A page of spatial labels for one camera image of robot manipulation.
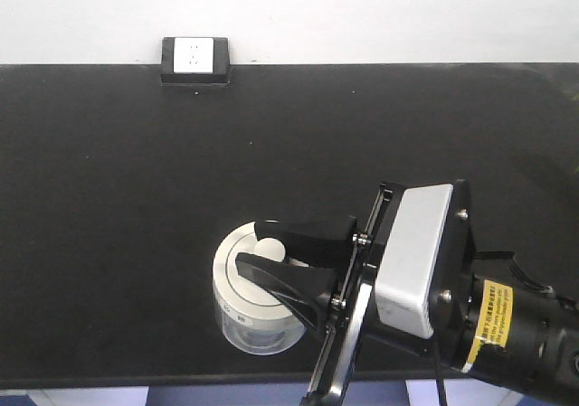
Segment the power socket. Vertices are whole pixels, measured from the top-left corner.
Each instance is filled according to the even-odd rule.
[[[163,85],[227,84],[230,73],[226,38],[166,37],[163,39]]]
[[[173,47],[173,72],[213,73],[214,39],[176,37]]]

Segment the black tabletop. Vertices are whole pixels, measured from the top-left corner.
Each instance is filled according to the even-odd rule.
[[[0,387],[283,381],[214,322],[220,240],[254,219],[369,214],[377,185],[471,183],[480,250],[579,285],[579,66],[0,68]],[[378,343],[358,377],[432,365]]]

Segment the plastic container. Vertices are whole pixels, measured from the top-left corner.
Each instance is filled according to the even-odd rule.
[[[232,231],[214,257],[215,316],[227,340],[248,354],[277,354],[292,347],[305,327],[274,296],[237,274],[239,252],[256,253],[283,262],[279,241],[258,244],[253,222]]]

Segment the white wall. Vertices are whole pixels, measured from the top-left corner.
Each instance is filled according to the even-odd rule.
[[[0,0],[0,63],[158,63],[172,35],[234,63],[579,61],[579,0]]]

